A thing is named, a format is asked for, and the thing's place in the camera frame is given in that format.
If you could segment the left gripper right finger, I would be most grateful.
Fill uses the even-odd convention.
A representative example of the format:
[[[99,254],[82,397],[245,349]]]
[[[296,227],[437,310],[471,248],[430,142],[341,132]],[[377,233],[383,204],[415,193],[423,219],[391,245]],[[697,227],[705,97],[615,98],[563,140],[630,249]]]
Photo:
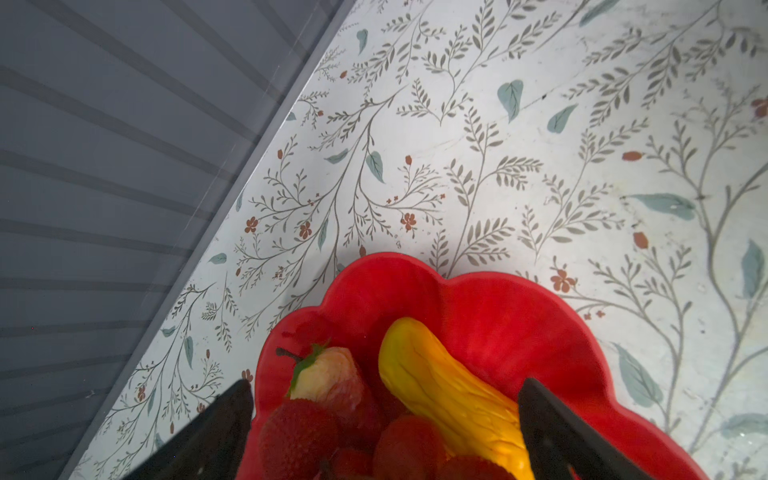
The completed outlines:
[[[534,478],[653,479],[537,379],[525,379],[518,403]]]

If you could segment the yellow fake squash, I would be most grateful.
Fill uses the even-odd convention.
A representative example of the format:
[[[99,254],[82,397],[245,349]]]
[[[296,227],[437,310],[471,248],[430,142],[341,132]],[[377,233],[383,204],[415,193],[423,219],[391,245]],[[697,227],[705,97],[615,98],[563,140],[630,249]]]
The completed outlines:
[[[447,451],[473,455],[532,479],[518,404],[454,359],[422,322],[396,320],[378,356],[385,387],[411,413],[433,422]]]

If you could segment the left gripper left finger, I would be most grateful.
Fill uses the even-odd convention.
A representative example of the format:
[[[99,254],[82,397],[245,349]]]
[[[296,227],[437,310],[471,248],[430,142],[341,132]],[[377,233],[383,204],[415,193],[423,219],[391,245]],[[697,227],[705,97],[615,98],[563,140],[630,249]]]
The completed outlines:
[[[251,429],[253,409],[250,383],[235,382],[126,478],[235,478]]]

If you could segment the red fake strawberry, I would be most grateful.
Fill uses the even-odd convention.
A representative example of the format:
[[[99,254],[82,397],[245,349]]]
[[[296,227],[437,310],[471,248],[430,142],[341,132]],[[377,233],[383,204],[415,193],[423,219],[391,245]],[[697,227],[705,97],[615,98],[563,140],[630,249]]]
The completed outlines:
[[[278,347],[279,357],[295,361],[287,398],[318,403],[336,416],[343,430],[376,436],[381,411],[349,349],[312,344],[305,357]]]

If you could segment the red fake berry cluster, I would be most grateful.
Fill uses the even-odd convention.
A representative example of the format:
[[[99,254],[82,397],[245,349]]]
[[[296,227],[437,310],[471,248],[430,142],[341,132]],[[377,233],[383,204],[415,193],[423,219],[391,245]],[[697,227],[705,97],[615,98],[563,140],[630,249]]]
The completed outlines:
[[[370,432],[345,428],[319,403],[288,400],[255,440],[253,479],[511,479],[500,465],[448,454],[429,421],[403,416]]]

